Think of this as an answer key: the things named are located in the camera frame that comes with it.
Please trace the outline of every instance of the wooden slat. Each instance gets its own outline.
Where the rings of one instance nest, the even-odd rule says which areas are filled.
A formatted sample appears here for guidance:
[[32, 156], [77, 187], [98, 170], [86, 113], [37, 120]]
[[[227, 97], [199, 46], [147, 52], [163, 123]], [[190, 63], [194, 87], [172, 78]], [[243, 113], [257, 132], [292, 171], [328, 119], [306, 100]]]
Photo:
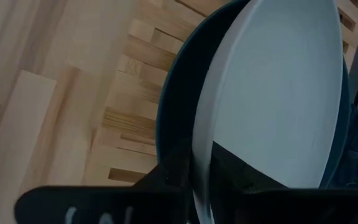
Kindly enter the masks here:
[[170, 14], [147, 0], [139, 0], [135, 18], [182, 41], [185, 41], [195, 29], [193, 24]]
[[143, 174], [149, 173], [157, 165], [155, 156], [106, 146], [101, 146], [94, 156], [102, 166]]
[[336, 0], [336, 5], [344, 17], [358, 24], [358, 8], [350, 0]]
[[143, 66], [143, 62], [130, 58], [126, 55], [121, 55], [118, 61], [117, 70], [139, 77], [142, 73]]
[[151, 65], [144, 65], [139, 78], [142, 80], [154, 83], [158, 86], [163, 86], [167, 78], [167, 72]]
[[55, 81], [21, 72], [0, 126], [0, 223], [12, 209], [52, 97]]
[[165, 71], [170, 69], [176, 56], [131, 35], [128, 37], [124, 54]]
[[98, 77], [95, 82], [91, 125], [97, 128], [103, 118], [114, 72], [127, 39], [127, 31], [137, 0], [86, 1], [77, 25], [69, 63]]
[[[158, 103], [162, 91], [162, 87], [154, 83], [143, 81], [120, 71], [116, 73], [116, 82], [113, 88], [115, 88], [115, 92], [137, 96], [152, 103]], [[109, 102], [109, 105], [115, 104], [115, 92], [113, 92], [113, 96], [110, 97], [113, 102]]]
[[157, 155], [153, 140], [139, 140], [139, 137], [128, 138], [128, 135], [129, 134], [127, 133], [119, 133], [117, 130], [109, 130], [104, 128], [101, 145], [155, 156]]
[[126, 139], [128, 141], [133, 141], [133, 142], [138, 142], [138, 143], [142, 143], [142, 144], [146, 144], [146, 145], [150, 145], [150, 146], [155, 146], [154, 139], [147, 139], [142, 136], [137, 136], [137, 135], [131, 134], [131, 133], [122, 133], [121, 139]]
[[219, 9], [230, 0], [177, 0], [190, 9], [203, 16], [209, 16], [212, 12]]
[[62, 112], [62, 103], [64, 99], [69, 97], [77, 78], [77, 69], [68, 67], [57, 81], [37, 138], [34, 153], [21, 186], [22, 194], [28, 190], [48, 184], [48, 174], [55, 153], [56, 145], [54, 145], [54, 142], [56, 134], [59, 133], [58, 115], [59, 112]]
[[136, 183], [146, 174], [129, 170], [110, 168], [109, 180], [118, 180], [128, 183]]
[[91, 186], [112, 186], [112, 187], [128, 187], [132, 186], [134, 183], [111, 180], [109, 179], [110, 167], [95, 165], [89, 168], [90, 174], [86, 181], [85, 185]]
[[123, 132], [137, 134], [145, 138], [155, 138], [155, 121], [136, 115], [125, 114], [112, 108], [104, 112], [103, 126]]
[[127, 140], [123, 140], [123, 139], [119, 141], [117, 148], [130, 150], [130, 151], [134, 151], [134, 152], [140, 152], [140, 153], [149, 154], [149, 155], [153, 155], [153, 156], [157, 155], [157, 150], [156, 150], [155, 146], [140, 144], [138, 142], [132, 142], [132, 141], [127, 141]]
[[198, 26], [205, 19], [204, 16], [189, 9], [183, 4], [176, 2], [175, 0], [165, 0], [162, 8], [194, 26]]
[[124, 113], [155, 120], [157, 117], [158, 104], [143, 100], [136, 96], [118, 93], [116, 95], [114, 108]]
[[159, 47], [174, 54], [177, 54], [183, 45], [182, 41], [175, 39], [167, 34], [164, 34], [159, 30], [156, 30], [154, 32], [150, 43], [156, 47]]
[[154, 30], [154, 26], [148, 25], [138, 19], [133, 19], [131, 25], [129, 26], [128, 34], [145, 42], [150, 42], [152, 40]]
[[74, 78], [65, 93], [53, 136], [50, 185], [80, 185], [93, 140], [92, 112], [100, 80], [69, 67]]
[[356, 49], [358, 45], [358, 38], [355, 33], [351, 32], [343, 24], [341, 24], [341, 30], [343, 41]]

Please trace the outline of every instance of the wooden floor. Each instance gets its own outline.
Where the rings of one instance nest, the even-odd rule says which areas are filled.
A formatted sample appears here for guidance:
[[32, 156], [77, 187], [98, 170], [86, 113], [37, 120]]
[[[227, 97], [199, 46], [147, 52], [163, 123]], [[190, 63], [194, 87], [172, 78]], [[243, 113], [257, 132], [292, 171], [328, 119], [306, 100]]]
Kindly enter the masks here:
[[[183, 42], [229, 0], [0, 0], [0, 223], [41, 185], [132, 185]], [[358, 0], [337, 0], [347, 66]]]

